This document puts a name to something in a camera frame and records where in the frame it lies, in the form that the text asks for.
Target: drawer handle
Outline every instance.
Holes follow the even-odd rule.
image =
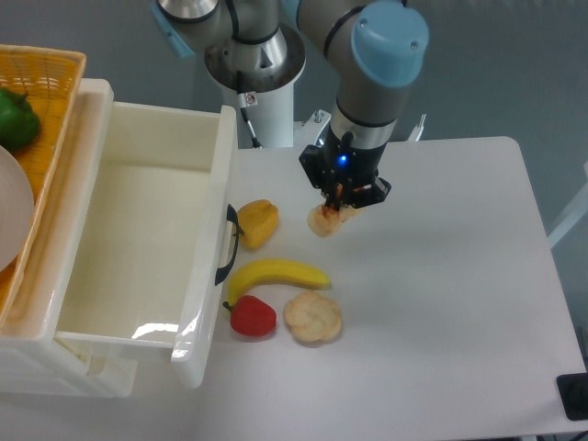
[[[227,208],[227,221],[234,223],[235,230],[237,231],[235,236],[235,246],[232,248],[232,256],[231,260],[226,266],[217,269],[217,275],[214,277],[214,285],[219,285],[220,283],[224,282],[224,280],[229,276],[229,273],[232,270],[232,266],[235,263],[235,256],[237,255],[237,248],[239,247],[239,236],[243,232],[241,227],[239,226],[239,218],[237,217],[237,211],[229,204]]]

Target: green bell pepper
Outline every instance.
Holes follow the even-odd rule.
[[[10,152],[28,145],[40,132],[39,117],[27,95],[0,88],[0,145]]]

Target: white plate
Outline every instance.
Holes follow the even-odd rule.
[[[0,271],[13,261],[27,239],[34,210],[33,191],[25,171],[0,146]]]

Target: wicker basket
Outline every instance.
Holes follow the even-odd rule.
[[[39,137],[14,153],[32,186],[35,213],[20,254],[0,272],[0,326],[22,282],[84,68],[85,55],[79,52],[0,45],[0,87],[28,93],[41,124]]]

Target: gray wall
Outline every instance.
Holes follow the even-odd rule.
[[[118,101],[218,111],[201,58],[177,59],[150,0],[0,0],[0,42],[85,52]],[[427,113],[424,139],[506,135],[523,151],[546,225],[586,182],[588,0],[409,0],[431,42],[394,138]],[[312,46],[296,119],[331,109],[337,77]],[[588,221],[554,250],[571,314],[588,322]]]

